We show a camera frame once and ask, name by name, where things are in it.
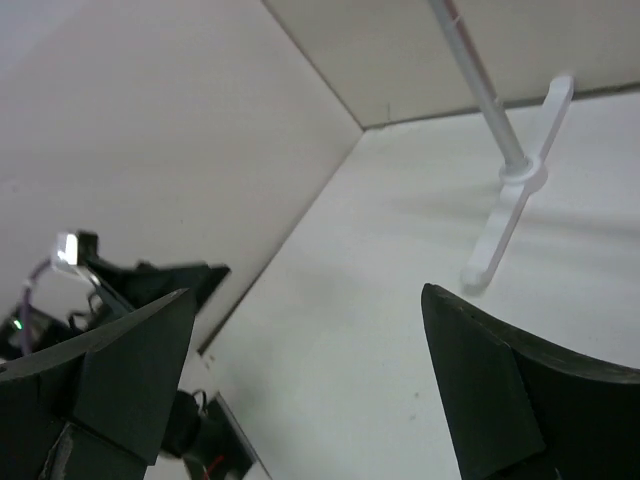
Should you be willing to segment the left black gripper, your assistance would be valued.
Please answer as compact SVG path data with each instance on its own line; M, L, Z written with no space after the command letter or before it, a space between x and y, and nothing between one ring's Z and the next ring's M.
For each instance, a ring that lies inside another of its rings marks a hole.
M101 301L100 307L68 314L71 334L78 336L182 289L187 291L184 298L188 300L184 323L190 321L189 331L192 332L195 315L200 314L231 274L231 269L227 265L208 266L200 278L198 263L155 266L142 262L124 268L105 262L89 262L70 267L70 273L91 285L93 290L88 298L98 297Z

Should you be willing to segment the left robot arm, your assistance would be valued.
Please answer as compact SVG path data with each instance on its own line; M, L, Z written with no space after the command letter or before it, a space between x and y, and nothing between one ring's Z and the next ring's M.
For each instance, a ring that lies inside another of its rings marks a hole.
M61 321L36 309L31 302L38 280L50 268L51 262L44 260L32 270L25 280L22 299L1 320L3 361L42 351L111 323L175 290L192 291L196 309L201 310L231 273L225 264L157 267L140 262L124 268L95 258L89 262L89 272L97 284L87 295L87 308L71 310Z

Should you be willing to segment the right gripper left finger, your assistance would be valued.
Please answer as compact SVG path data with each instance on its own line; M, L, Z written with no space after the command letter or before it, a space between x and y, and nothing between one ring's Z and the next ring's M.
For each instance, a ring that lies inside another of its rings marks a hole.
M195 320L191 291L1 366L4 479L141 479L156 462Z

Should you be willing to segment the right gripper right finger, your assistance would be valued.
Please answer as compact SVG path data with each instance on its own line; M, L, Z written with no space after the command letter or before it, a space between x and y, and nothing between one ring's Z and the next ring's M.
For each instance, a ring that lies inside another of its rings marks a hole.
M439 285L426 340L464 479L636 479L639 372L505 323Z

